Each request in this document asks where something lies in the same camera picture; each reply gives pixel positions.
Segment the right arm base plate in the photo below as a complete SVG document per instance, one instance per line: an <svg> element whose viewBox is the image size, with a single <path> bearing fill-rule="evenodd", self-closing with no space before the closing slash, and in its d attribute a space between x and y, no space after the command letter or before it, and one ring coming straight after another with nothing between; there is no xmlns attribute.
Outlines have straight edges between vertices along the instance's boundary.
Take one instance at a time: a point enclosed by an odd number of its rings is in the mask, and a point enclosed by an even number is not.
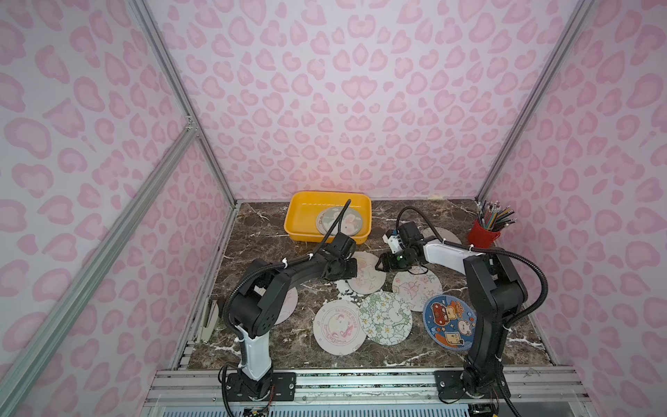
<svg viewBox="0 0 667 417"><path fill-rule="evenodd" d="M447 403L472 400L503 400L511 395L505 377L492 371L478 375L471 368L434 372L438 398Z"/></svg>

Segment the green white flower coaster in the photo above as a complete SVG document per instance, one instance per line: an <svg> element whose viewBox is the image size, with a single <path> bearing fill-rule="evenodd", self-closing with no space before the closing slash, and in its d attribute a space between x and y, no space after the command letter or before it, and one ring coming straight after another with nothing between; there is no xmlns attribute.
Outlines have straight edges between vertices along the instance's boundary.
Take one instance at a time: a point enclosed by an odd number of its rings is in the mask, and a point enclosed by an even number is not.
<svg viewBox="0 0 667 417"><path fill-rule="evenodd" d="M367 337L383 346L404 342L413 327L410 308L394 293L377 292L360 305L361 328Z"/></svg>

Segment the pink cartoon coaster back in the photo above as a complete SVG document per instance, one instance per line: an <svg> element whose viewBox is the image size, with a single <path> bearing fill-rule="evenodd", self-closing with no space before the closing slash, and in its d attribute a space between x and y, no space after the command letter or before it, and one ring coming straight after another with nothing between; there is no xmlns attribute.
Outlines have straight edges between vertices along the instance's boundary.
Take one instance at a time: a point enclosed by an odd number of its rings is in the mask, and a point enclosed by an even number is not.
<svg viewBox="0 0 667 417"><path fill-rule="evenodd" d="M379 258L368 252L356 252L357 276L347 281L351 290L360 295L370 295L382 289L387 274L375 269Z"/></svg>

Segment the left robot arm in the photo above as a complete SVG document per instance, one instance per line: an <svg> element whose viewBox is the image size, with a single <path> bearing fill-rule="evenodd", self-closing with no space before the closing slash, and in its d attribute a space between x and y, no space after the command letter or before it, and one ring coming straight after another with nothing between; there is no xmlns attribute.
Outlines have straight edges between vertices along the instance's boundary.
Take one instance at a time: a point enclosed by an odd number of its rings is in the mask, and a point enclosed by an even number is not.
<svg viewBox="0 0 667 417"><path fill-rule="evenodd" d="M241 346L237 380L241 392L251 399L260 400L270 392L273 363L269 333L288 291L312 280L340 281L357 276L356 242L341 231L351 203L346 201L320 243L307 255L278 263L254 260L224 304L222 319Z"/></svg>

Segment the green bunny coaster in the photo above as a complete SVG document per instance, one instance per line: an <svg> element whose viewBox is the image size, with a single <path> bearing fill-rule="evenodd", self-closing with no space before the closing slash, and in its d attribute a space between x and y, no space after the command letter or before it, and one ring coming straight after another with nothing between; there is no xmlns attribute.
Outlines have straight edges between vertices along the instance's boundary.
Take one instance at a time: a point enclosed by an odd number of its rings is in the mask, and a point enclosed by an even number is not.
<svg viewBox="0 0 667 417"><path fill-rule="evenodd" d="M343 211L342 206L330 207L319 213L315 220L316 229L322 234L326 234ZM333 229L332 234L342 232L347 236L356 236L364 225L361 214L352 207L346 208L344 216Z"/></svg>

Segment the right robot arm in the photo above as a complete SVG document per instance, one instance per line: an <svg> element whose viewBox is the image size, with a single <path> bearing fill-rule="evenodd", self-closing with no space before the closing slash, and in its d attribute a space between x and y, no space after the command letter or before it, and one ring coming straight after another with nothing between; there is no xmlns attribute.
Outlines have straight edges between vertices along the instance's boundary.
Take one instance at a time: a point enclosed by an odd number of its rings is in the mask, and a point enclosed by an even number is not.
<svg viewBox="0 0 667 417"><path fill-rule="evenodd" d="M514 324L540 307L548 295L548 281L538 265L502 248L478 248L444 239L426 214L414 206L403 208L395 227L383 236L389 251L375 269L404 272L417 264L439 265L464 275L472 309L479 324L461 374L460 387L472 397L484 396L494 387L515 410L505 381L503 353ZM540 280L538 299L528 307L528 292L514 260L526 264Z"/></svg>

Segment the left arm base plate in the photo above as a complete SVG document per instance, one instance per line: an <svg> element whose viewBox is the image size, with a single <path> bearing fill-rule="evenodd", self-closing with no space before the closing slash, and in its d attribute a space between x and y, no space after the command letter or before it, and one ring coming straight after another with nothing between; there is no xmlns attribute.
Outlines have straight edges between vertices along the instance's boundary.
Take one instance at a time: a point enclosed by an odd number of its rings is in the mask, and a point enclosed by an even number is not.
<svg viewBox="0 0 667 417"><path fill-rule="evenodd" d="M293 401L296 377L296 373L270 371L255 381L238 372L228 375L222 387L229 401Z"/></svg>

